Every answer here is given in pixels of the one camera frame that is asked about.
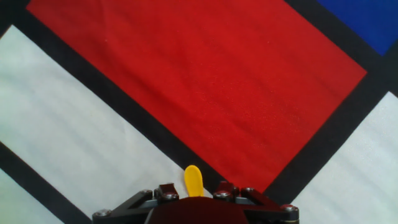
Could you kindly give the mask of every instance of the red panel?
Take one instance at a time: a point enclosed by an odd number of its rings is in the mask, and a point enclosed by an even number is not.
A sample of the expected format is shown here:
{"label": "red panel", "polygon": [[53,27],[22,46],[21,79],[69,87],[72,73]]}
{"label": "red panel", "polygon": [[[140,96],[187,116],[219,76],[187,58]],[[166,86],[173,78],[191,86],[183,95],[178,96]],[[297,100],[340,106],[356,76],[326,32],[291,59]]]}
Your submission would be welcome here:
{"label": "red panel", "polygon": [[259,190],[366,73],[283,1],[28,8],[221,175]]}

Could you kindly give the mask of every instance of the screw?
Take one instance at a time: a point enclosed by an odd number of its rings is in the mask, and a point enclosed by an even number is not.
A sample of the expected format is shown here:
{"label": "screw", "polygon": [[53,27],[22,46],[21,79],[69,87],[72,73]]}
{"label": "screw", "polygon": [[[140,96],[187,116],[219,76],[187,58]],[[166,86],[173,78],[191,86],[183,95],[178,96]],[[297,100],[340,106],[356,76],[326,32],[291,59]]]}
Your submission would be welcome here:
{"label": "screw", "polygon": [[172,192],[166,192],[162,196],[166,200],[173,200],[178,198],[178,195]]}
{"label": "screw", "polygon": [[95,212],[93,214],[93,216],[95,216],[95,217],[107,217],[107,216],[110,216],[111,213],[112,213],[111,210],[104,208],[104,209],[101,209],[101,210]]}
{"label": "screw", "polygon": [[217,198],[226,198],[229,197],[231,193],[225,191],[225,190],[220,190],[219,192],[214,193],[214,196]]}
{"label": "screw", "polygon": [[293,212],[299,210],[299,208],[293,205],[282,205],[280,208],[286,212]]}
{"label": "screw", "polygon": [[250,192],[250,191],[253,191],[254,188],[252,188],[252,187],[245,187],[245,188],[243,188],[242,190],[247,191],[247,192]]}
{"label": "screw", "polygon": [[141,190],[140,193],[143,193],[143,194],[151,194],[152,191],[151,191],[151,190],[148,190],[148,189],[145,189],[145,190]]}

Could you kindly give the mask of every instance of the blue panel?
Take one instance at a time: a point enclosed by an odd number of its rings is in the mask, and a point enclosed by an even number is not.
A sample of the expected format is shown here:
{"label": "blue panel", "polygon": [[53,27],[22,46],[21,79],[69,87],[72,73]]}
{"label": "blue panel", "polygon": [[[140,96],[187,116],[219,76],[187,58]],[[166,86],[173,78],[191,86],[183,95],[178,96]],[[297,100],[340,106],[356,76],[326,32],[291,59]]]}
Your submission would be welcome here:
{"label": "blue panel", "polygon": [[317,0],[384,55],[398,39],[398,0]]}

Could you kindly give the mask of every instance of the yellow tab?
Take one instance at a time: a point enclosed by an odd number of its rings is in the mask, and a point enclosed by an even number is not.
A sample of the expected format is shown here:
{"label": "yellow tab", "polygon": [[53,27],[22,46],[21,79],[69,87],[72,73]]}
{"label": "yellow tab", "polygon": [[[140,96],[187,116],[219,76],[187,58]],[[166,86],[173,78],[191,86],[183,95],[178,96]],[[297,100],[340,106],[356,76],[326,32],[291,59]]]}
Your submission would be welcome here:
{"label": "yellow tab", "polygon": [[204,196],[203,180],[199,168],[190,165],[184,173],[185,185],[187,186],[189,197]]}

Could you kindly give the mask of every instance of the white surface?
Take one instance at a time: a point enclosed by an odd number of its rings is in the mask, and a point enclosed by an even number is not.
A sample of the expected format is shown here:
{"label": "white surface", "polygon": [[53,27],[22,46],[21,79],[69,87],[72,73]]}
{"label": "white surface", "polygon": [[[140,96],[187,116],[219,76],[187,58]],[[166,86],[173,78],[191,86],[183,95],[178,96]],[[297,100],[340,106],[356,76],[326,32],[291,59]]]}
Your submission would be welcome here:
{"label": "white surface", "polygon": [[0,222],[10,224],[61,224],[62,222],[36,201],[0,169]]}
{"label": "white surface", "polygon": [[301,223],[398,223],[398,98],[388,93],[292,204]]}
{"label": "white surface", "polygon": [[0,105],[0,141],[89,217],[168,182],[187,196],[176,163],[15,27],[0,39]]}

